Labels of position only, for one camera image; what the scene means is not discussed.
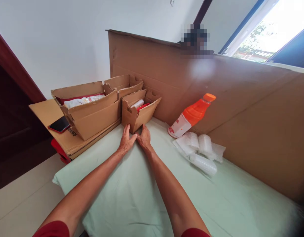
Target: red package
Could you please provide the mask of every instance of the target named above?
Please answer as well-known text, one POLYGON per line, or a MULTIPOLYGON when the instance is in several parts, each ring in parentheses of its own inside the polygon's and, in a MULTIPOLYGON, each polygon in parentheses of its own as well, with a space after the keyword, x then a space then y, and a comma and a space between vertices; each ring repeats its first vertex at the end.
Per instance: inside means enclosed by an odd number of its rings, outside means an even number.
POLYGON ((105 92, 101 92, 101 93, 92 94, 92 95, 83 95, 83 96, 73 97, 73 98, 70 98, 70 99, 61 99, 61 98, 58 98, 58 97, 56 97, 56 99, 59 101, 59 103, 61 105, 64 105, 65 101, 74 100, 74 99, 82 99, 84 97, 90 97, 90 96, 95 96, 95 95, 100 95, 100 94, 101 95, 106 95, 105 92))
POLYGON ((144 105, 141 105, 140 107, 137 108, 137 111, 139 112, 140 109, 143 109, 144 107, 147 107, 150 103, 146 103, 144 105))

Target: red sleeve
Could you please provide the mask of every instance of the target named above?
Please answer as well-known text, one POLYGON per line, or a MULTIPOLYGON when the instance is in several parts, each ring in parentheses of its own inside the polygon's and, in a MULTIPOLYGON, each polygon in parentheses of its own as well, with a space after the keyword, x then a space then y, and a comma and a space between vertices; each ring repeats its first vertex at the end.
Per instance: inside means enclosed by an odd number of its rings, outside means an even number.
POLYGON ((33 237, 70 237, 70 233, 64 222, 54 221, 37 230, 33 237))
POLYGON ((210 237, 210 236, 200 229, 190 228, 185 230, 181 237, 210 237))

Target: white package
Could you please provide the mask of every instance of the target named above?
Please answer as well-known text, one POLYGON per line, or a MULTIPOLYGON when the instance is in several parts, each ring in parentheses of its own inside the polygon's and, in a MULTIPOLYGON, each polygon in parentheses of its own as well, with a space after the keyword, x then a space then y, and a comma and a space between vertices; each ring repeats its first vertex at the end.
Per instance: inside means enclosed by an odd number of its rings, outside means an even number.
POLYGON ((209 160, 215 160, 216 154, 212 151, 211 138, 206 134, 202 134, 198 137, 198 141, 199 152, 205 155, 209 160))
POLYGON ((222 163, 223 162, 223 153, 225 151, 225 147, 221 146, 221 145, 218 145, 218 144, 215 144, 215 143, 211 143, 211 145, 212 145, 213 153, 216 154, 215 160, 222 163))
POLYGON ((73 99, 73 100, 65 101, 64 104, 66 105, 66 107, 68 109, 71 109, 75 106, 82 105, 82 104, 87 104, 89 102, 90 101, 89 101, 88 98, 83 97, 82 99, 73 99))
POLYGON ((183 136, 177 138, 176 140, 174 140, 173 144, 178 149, 178 151, 187 159, 189 159, 188 156, 190 154, 196 152, 195 148, 192 148, 189 145, 187 145, 186 135, 183 135, 183 136))
POLYGON ((103 97, 105 97, 105 95, 93 95, 93 96, 90 96, 88 98, 89 98, 90 101, 96 101, 96 100, 99 100, 103 97))
POLYGON ((136 103, 134 103, 131 107, 135 107, 137 109, 143 104, 144 104, 144 101, 143 101, 143 99, 141 99, 141 100, 137 101, 136 103))
POLYGON ((196 133, 193 132, 186 132, 186 144, 191 146, 192 148, 195 148, 196 150, 199 149, 199 143, 198 143, 198 137, 196 133))
POLYGON ((191 154, 189 158, 192 164, 200 168, 206 174, 214 176, 217 173, 217 166, 213 161, 197 154, 191 154))

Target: bed sheet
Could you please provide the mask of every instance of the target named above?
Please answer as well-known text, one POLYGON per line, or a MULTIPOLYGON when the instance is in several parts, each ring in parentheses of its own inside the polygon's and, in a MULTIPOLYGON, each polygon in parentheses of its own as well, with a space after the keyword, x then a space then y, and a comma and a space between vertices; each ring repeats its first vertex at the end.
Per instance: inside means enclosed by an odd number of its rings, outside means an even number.
MULTIPOLYGON (((224 159, 208 177, 184 159, 153 118, 147 127, 156 153, 181 183, 214 237, 285 236, 297 214, 293 201, 224 159)), ((57 172, 53 182, 67 194, 119 146, 119 125, 57 172)), ((147 160, 136 143, 83 217, 90 236, 173 236, 170 220, 147 160)))

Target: orange bottle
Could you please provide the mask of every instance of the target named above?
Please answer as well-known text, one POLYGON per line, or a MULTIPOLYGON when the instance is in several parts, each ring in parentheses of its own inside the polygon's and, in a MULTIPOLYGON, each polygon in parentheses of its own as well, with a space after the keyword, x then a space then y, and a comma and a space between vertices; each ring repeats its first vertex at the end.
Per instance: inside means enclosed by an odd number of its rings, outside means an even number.
POLYGON ((214 95, 207 93, 199 101, 188 106, 174 124, 169 127, 168 134, 174 138, 182 136, 204 117, 207 108, 215 99, 214 95))

